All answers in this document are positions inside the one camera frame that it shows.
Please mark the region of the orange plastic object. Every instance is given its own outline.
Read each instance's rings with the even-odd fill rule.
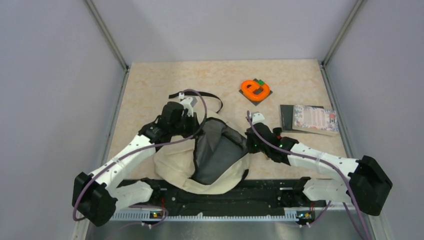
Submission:
[[[262,89],[262,91],[258,94],[255,94],[255,91]],[[243,92],[243,95],[246,96],[247,99],[253,101],[253,102],[260,102],[264,100],[268,95],[270,94],[270,87],[263,83],[260,85],[258,82],[254,80],[246,80],[243,83],[241,83],[241,91]]]

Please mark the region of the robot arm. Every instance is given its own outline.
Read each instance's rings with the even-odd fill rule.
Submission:
[[[179,103],[168,102],[162,114],[154,122],[143,126],[110,161],[89,174],[81,172],[75,178],[72,206],[77,205],[76,209],[94,225],[102,226],[116,211],[147,202],[153,189],[146,182],[139,180],[127,186],[118,185],[144,159],[169,143],[172,136],[187,138],[199,130],[200,125],[193,112],[197,100],[194,97],[184,98],[184,95],[180,95],[180,100]]]
[[[341,175],[328,164],[324,164],[323,161],[325,161],[336,166],[344,178],[348,180],[358,207],[362,212],[372,216],[380,215],[393,184],[374,158],[364,156],[362,159],[355,159],[334,156],[308,147],[296,139],[281,137],[281,128],[274,128],[271,131],[264,124],[265,118],[259,112],[252,113],[250,117],[253,127],[263,139],[274,147],[289,151],[291,154],[285,154],[274,147],[270,147],[256,135],[252,128],[248,128],[246,135],[250,153],[263,152],[274,162],[308,168],[330,178],[303,177],[301,184],[293,189],[301,192],[303,198],[309,201],[351,202],[351,196]],[[302,204],[302,197],[299,197],[298,201]]]

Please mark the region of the book cover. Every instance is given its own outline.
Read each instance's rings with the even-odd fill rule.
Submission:
[[[310,132],[293,129],[293,107],[294,105],[280,105],[279,112],[281,115],[281,129],[283,133],[302,133],[310,134]],[[323,109],[323,106],[311,106]]]
[[[293,107],[293,129],[335,136],[339,133],[337,113],[331,109],[295,105]]]

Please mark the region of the dark green book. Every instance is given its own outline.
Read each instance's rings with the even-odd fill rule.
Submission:
[[[293,107],[294,105],[280,105],[279,112],[281,115],[281,128],[283,133],[302,133],[310,134],[311,132],[293,129]],[[311,106],[323,109],[323,106]]]

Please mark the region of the black strap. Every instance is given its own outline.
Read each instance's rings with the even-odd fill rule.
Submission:
[[[212,93],[209,93],[209,92],[204,92],[204,91],[199,91],[198,93],[199,93],[202,97],[211,97],[211,98],[214,98],[214,99],[218,99],[218,100],[221,102],[221,107],[219,108],[219,110],[218,110],[218,111],[216,111],[216,113],[219,113],[219,112],[221,111],[221,109],[223,109],[223,107],[224,107],[224,103],[223,103],[223,101],[221,100],[221,98],[219,98],[218,96],[216,96],[216,95],[214,95],[214,94],[212,94]],[[176,98],[176,97],[178,97],[178,96],[179,96],[179,94],[180,94],[180,92],[177,92],[177,93],[171,94],[171,95],[169,95],[168,99]],[[194,92],[191,92],[191,91],[185,92],[185,93],[184,93],[184,95],[185,95],[185,96],[197,96],[197,94],[195,94]]]

